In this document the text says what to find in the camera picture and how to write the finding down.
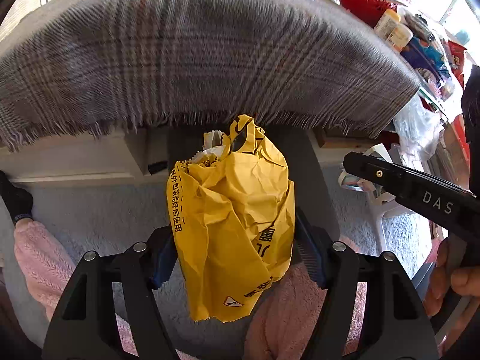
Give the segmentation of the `person's right hand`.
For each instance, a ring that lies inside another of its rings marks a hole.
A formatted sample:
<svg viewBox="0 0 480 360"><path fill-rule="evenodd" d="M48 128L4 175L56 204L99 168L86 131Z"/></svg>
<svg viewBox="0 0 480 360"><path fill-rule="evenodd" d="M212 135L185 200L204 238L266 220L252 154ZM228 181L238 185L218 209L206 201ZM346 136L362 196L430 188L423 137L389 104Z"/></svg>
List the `person's right hand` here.
<svg viewBox="0 0 480 360"><path fill-rule="evenodd" d="M476 306L479 306L479 267L463 267L448 272L448 258L450 257L450 236L439 246L436 266L430 276L430 283L423 305L428 316L436 315L442 306L448 289L462 297L473 297Z"/></svg>

